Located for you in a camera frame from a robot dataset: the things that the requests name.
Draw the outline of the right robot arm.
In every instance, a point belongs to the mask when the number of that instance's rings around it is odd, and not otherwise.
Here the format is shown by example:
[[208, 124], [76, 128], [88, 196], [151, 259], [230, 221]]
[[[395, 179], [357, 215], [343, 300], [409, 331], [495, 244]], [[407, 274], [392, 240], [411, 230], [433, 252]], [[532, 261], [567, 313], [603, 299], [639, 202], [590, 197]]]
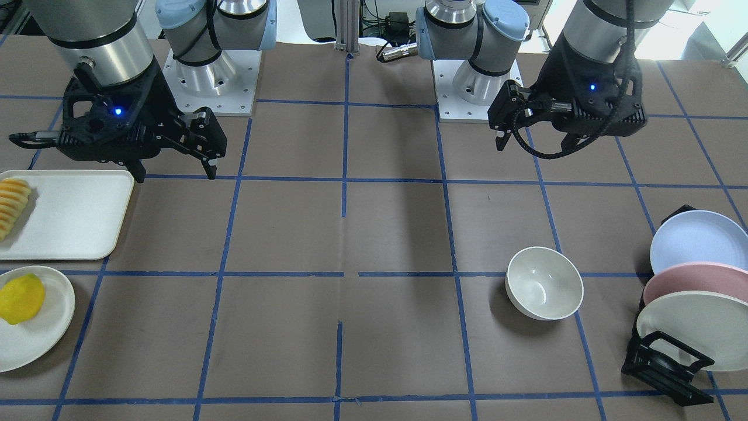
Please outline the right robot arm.
[[173, 59], [168, 70], [129, 1], [28, 1], [27, 7], [73, 75], [61, 128], [14, 133], [11, 143], [114, 163], [138, 183], [147, 173], [143, 160], [173, 149], [216, 178], [228, 143], [216, 113], [225, 112], [227, 94], [250, 92], [230, 52], [275, 46], [277, 2], [158, 1], [155, 14]]

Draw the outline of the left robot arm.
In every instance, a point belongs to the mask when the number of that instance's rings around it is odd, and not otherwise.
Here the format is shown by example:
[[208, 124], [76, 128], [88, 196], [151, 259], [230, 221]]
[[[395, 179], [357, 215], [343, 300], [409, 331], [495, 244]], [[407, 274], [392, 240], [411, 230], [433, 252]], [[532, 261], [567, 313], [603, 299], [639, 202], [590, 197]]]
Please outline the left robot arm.
[[576, 2], [529, 87], [510, 77], [531, 23], [513, 1], [425, 2], [415, 19], [417, 51], [426, 60], [462, 62], [456, 87], [466, 101], [489, 107], [498, 151], [514, 138], [534, 157], [555, 160], [646, 126], [636, 4]]

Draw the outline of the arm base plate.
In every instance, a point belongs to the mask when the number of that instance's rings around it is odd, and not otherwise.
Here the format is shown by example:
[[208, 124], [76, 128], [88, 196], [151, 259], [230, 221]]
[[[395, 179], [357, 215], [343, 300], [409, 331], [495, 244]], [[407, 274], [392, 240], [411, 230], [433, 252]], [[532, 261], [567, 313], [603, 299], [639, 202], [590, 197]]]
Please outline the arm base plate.
[[488, 123], [488, 111], [508, 80], [523, 85], [518, 63], [498, 77], [484, 75], [466, 60], [432, 62], [439, 118], [442, 122]]
[[261, 51], [225, 50], [216, 61], [202, 66], [170, 57], [162, 71], [181, 111], [208, 107], [217, 116], [251, 117], [261, 59]]

